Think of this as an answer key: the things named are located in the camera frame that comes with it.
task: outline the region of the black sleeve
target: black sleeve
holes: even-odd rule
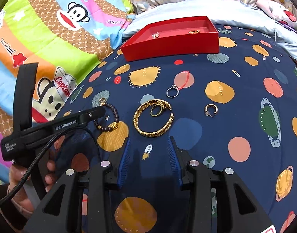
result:
[[[7,195],[7,188],[8,184],[0,186],[0,199]],[[4,217],[15,229],[23,229],[28,220],[20,214],[11,200],[4,202],[0,209]]]

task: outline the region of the cartoon plush pillow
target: cartoon plush pillow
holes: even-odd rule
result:
[[[270,0],[257,0],[256,5],[270,18],[297,30],[296,17],[280,3]]]

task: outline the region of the black cable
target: black cable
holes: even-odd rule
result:
[[[29,168],[27,169],[27,171],[25,172],[25,174],[22,176],[21,180],[18,182],[18,184],[2,199],[0,199],[0,207],[2,206],[2,204],[10,199],[12,199],[16,193],[23,187],[24,183],[27,181],[28,177],[31,175],[31,171],[32,169],[36,166],[36,164],[38,164],[38,162],[40,161],[40,159],[45,155],[46,151],[54,144],[54,142],[61,137],[62,135],[65,135],[66,133],[70,132],[71,130],[76,130],[76,129],[80,129],[80,130],[84,130],[86,131],[93,139],[94,143],[96,144],[97,148],[98,148],[98,154],[100,157],[100,152],[99,152],[99,146],[98,143],[95,139],[95,137],[93,136],[92,132],[83,126],[73,126],[73,127],[69,127],[66,128],[62,131],[60,131],[59,133],[57,133],[44,147],[43,149],[39,152],[39,154],[36,156],[36,158],[34,159],[34,161],[32,162],[32,164],[29,166]]]

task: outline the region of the open red gift box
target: open red gift box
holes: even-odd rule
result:
[[[153,38],[155,33],[159,34],[157,38]],[[128,62],[178,54],[219,53],[219,34],[206,16],[176,18],[145,26],[120,49]]]

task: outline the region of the white string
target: white string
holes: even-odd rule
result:
[[[271,9],[271,7],[269,5],[269,0],[268,0],[268,7],[269,7],[270,11],[272,12],[272,9]],[[272,15],[274,16],[274,20],[275,20],[275,42],[276,42],[276,17],[275,17],[274,14],[272,14]]]

